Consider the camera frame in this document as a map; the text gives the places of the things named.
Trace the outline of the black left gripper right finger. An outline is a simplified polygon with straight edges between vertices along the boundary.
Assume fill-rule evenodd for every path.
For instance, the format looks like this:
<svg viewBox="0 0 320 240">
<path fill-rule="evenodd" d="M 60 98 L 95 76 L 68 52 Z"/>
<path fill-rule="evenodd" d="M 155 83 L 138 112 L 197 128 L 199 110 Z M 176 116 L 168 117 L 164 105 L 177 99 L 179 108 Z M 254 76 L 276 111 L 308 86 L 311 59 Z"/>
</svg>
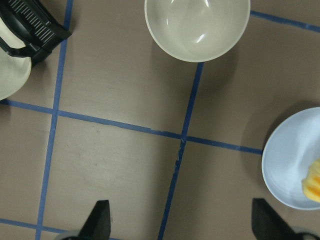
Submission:
<svg viewBox="0 0 320 240">
<path fill-rule="evenodd" d="M 295 240 L 296 233 L 264 198 L 253 198 L 251 229 L 256 240 Z"/>
</svg>

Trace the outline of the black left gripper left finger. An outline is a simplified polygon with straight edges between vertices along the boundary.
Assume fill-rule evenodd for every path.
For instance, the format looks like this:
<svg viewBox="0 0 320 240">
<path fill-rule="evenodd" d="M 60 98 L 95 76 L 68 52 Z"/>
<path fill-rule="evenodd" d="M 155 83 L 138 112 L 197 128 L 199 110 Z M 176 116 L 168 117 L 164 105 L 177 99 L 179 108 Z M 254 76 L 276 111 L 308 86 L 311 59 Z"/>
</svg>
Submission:
<svg viewBox="0 0 320 240">
<path fill-rule="evenodd" d="M 111 234 L 111 213 L 108 200 L 99 200 L 81 228 L 80 240 L 108 240 Z"/>
</svg>

